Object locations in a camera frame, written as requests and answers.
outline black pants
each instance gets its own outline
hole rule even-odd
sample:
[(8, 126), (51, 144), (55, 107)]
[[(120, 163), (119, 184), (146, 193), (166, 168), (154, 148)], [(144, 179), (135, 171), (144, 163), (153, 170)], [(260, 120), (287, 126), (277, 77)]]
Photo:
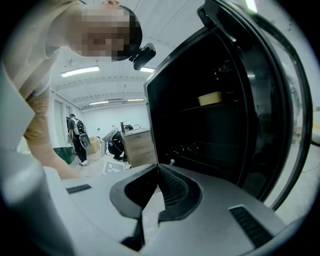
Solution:
[(87, 151), (81, 145), (80, 139), (73, 139), (73, 146), (76, 154), (78, 155), (81, 162), (87, 160)]

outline backpack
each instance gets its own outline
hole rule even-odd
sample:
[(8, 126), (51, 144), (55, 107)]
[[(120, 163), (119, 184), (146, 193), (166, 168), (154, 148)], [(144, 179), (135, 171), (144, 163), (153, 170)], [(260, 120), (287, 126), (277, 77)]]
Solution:
[(74, 134), (82, 135), (87, 133), (87, 128), (80, 119), (76, 120), (72, 118), (72, 120), (74, 121), (74, 128), (73, 128)]

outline forearm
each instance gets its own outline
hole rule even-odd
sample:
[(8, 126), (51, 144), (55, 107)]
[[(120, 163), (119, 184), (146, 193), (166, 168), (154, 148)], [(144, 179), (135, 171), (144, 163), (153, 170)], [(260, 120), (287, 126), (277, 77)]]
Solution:
[(62, 180), (77, 179), (80, 176), (53, 150), (50, 142), (42, 145), (28, 144), (32, 155), (43, 165), (54, 168)]

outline white wall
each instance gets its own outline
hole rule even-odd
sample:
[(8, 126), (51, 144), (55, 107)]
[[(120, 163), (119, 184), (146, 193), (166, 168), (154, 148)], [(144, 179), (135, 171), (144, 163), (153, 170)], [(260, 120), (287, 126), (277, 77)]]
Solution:
[[(62, 119), (56, 120), (55, 118), (55, 101), (58, 101), (62, 103)], [(50, 141), (52, 143), (52, 146), (54, 148), (58, 147), (66, 147), (67, 146), (67, 136), (68, 136), (68, 128), (67, 128), (67, 122), (66, 117), (69, 116), (69, 114), (66, 113), (66, 106), (71, 107), (71, 112), (75, 114), (75, 116), (79, 119), (82, 119), (82, 113), (80, 112), (80, 109), (73, 105), (71, 102), (65, 100), (64, 98), (60, 97), (59, 95), (51, 92), (51, 98), (50, 98), (50, 104), (48, 109), (48, 122), (49, 122), (49, 135), (50, 135)], [(61, 122), (64, 131), (65, 136), (63, 138), (58, 139), (58, 136), (60, 135), (56, 131), (56, 122)]]
[(85, 111), (82, 112), (81, 120), (85, 123), (89, 137), (103, 138), (112, 130), (112, 126), (121, 130), (120, 122), (125, 122), (124, 125), (150, 127), (147, 106), (144, 104)]

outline yellow container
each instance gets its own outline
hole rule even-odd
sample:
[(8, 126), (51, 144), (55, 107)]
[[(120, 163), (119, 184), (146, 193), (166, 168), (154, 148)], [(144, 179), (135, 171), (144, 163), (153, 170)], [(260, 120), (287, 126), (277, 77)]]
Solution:
[(200, 106), (219, 103), (222, 101), (222, 93), (221, 91), (212, 92), (212, 93), (198, 97), (198, 100), (199, 100)]

